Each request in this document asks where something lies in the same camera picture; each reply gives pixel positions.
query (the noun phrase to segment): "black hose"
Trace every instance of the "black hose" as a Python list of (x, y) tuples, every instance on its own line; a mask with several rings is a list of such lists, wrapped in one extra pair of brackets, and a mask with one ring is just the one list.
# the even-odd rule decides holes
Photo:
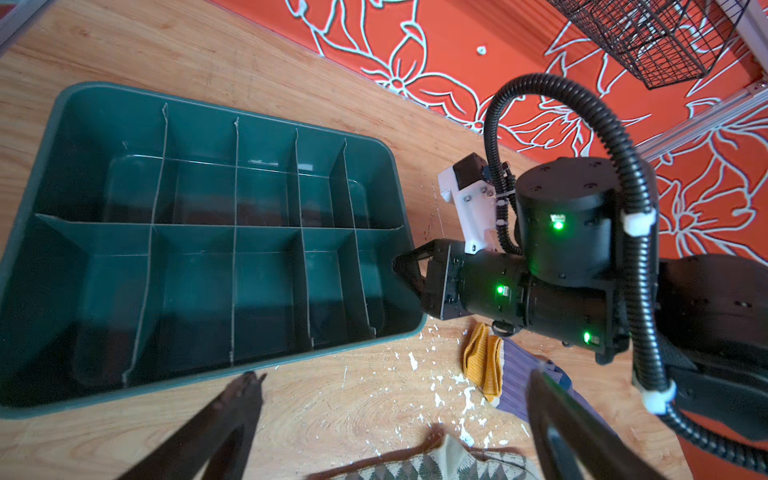
[[(502, 175), (498, 156), (498, 122), (509, 103), (522, 95), (544, 95), (554, 98), (579, 115), (595, 132), (611, 156), (621, 185), (622, 209), (627, 214), (650, 213), (657, 207), (657, 199), (651, 197), (648, 182), (643, 174), (643, 161), (629, 138), (624, 125), (616, 115), (589, 90), (572, 80), (552, 74), (527, 74), (504, 85), (493, 97), (485, 114), (483, 138), (485, 156), (491, 171), (491, 179), (497, 193), (510, 191), (508, 178)], [(520, 249), (509, 240), (507, 205), (496, 207), (499, 243), (505, 252), (517, 253)], [(663, 392), (669, 388), (667, 372), (661, 359), (654, 322), (652, 304), (653, 279), (651, 235), (630, 237), (623, 242), (623, 290), (627, 305), (627, 321), (632, 335), (634, 368), (637, 381), (646, 389)], [(736, 465), (766, 474), (768, 452), (726, 439), (697, 425), (677, 408), (667, 405), (667, 412), (659, 415), (678, 435), (699, 448), (713, 453)]]

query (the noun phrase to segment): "green storage bin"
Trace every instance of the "green storage bin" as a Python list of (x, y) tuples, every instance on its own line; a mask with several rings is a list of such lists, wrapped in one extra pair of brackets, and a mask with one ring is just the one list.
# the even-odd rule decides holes
[(0, 263), (0, 417), (410, 336), (412, 248), (376, 139), (70, 87)]

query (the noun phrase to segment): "black wire mesh basket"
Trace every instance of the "black wire mesh basket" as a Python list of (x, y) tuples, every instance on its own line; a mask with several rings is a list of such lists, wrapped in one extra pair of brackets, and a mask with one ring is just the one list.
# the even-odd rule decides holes
[(703, 78), (750, 0), (549, 0), (650, 90)]

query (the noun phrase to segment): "wood table surface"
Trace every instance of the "wood table surface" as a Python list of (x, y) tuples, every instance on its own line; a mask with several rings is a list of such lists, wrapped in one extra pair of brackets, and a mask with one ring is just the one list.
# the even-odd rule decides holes
[[(380, 138), (397, 160), (415, 244), (462, 238), (455, 209), (435, 194), (437, 175), (470, 152), (482, 154), (477, 134), (203, 0), (59, 0), (0, 58), (2, 242), (54, 99), (81, 81), (127, 84)], [(517, 173), (534, 164), (510, 150), (502, 160)], [(490, 448), (535, 455), (528, 425), (483, 403), (476, 390), (467, 399), (468, 385), (452, 379), (476, 321), (484, 320), (430, 319), (411, 339), (270, 369), (246, 478), (303, 477), (414, 449), (436, 432), (458, 437), (461, 419), (475, 447), (487, 439)], [(598, 366), (588, 352), (542, 336), (522, 333), (516, 340), (565, 369), (647, 462), (669, 478), (690, 478), (676, 438), (644, 411), (630, 384), (628, 353)], [(114, 478), (228, 381), (0, 421), (0, 478)]]

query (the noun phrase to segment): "cable clamp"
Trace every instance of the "cable clamp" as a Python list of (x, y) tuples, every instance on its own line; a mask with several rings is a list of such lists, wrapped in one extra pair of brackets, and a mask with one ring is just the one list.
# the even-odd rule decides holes
[(630, 237), (650, 235), (650, 228), (656, 223), (656, 216), (655, 208), (647, 214), (644, 212), (628, 214), (622, 210), (621, 223), (624, 225), (624, 232)]
[(677, 385), (675, 385), (675, 382), (672, 379), (670, 379), (669, 388), (663, 392), (646, 390), (645, 387), (637, 381), (637, 374), (634, 370), (632, 370), (632, 385), (640, 390), (645, 409), (654, 415), (663, 415), (667, 413), (667, 404), (671, 403), (672, 400), (674, 400), (674, 396), (677, 394)]

